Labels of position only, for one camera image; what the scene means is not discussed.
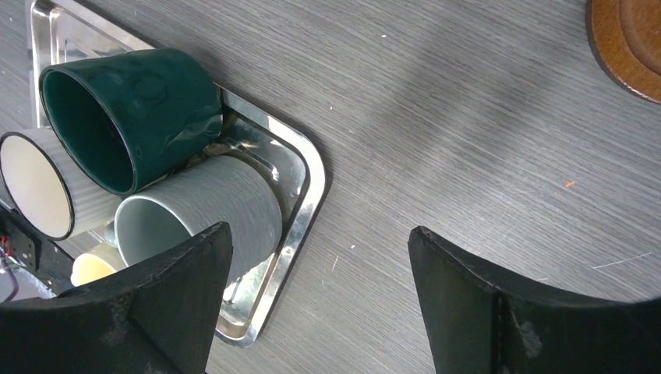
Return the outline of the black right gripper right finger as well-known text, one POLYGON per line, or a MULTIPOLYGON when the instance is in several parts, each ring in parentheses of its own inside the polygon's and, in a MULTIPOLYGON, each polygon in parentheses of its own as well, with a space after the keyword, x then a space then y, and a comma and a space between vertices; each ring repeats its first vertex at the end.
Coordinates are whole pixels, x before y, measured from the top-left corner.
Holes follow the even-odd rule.
POLYGON ((428 228, 408 253, 438 373, 657 373, 660 301, 555 288, 428 228))

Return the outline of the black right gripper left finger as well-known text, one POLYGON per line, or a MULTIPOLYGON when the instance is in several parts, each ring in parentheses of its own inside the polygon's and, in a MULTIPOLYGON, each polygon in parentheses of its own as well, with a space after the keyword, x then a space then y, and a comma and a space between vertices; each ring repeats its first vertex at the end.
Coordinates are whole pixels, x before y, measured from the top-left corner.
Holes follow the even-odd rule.
POLYGON ((3 303, 2 372, 204 372, 232 248, 219 222, 57 297, 3 303))

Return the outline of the white mug brown base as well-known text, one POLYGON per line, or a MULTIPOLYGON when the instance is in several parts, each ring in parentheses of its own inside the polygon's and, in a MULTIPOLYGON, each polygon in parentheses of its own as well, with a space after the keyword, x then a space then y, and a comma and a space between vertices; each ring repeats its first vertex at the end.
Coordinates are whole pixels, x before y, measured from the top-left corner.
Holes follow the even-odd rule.
POLYGON ((16 209, 53 240, 109 223, 121 202, 79 168, 49 128, 3 134, 1 176, 16 209))

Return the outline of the dark green mug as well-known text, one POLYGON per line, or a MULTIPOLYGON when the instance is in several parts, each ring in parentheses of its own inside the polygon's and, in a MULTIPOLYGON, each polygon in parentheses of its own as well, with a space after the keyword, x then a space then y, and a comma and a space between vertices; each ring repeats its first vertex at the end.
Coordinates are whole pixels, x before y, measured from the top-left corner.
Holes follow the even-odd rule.
POLYGON ((118 196, 181 167, 222 130, 213 80, 174 48, 51 65, 41 72, 39 93, 69 155, 118 196))

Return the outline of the silver metal tray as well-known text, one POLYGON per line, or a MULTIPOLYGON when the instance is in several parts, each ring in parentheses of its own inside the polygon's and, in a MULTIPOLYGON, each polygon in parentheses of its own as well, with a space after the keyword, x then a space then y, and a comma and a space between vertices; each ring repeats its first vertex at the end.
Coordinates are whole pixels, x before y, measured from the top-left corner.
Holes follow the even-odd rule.
MULTIPOLYGON (((76 1, 28 1, 27 40, 32 119, 47 118, 38 90, 53 64, 145 50, 151 43, 76 1)), ((265 327, 320 207, 327 184, 320 153, 300 131, 242 97, 222 90, 226 130, 220 148, 251 164, 281 205, 283 233, 273 255, 228 286, 216 334, 237 348, 251 346, 265 327)))

